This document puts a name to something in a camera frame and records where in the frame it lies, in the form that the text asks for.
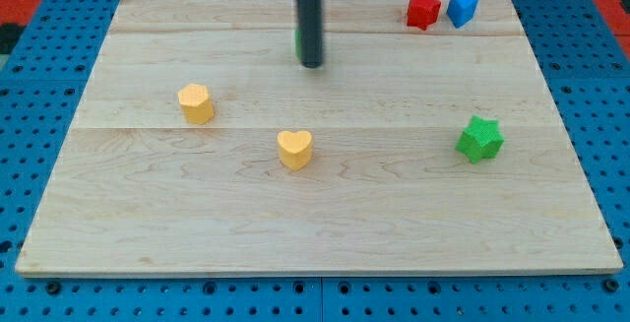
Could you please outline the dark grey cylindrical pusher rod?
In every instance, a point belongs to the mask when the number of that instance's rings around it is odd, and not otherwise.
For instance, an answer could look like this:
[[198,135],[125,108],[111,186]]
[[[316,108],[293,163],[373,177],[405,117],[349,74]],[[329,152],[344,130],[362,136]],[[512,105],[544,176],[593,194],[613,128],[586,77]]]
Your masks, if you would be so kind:
[[318,68],[324,62],[322,0],[295,0],[297,28],[301,32],[303,62],[306,68]]

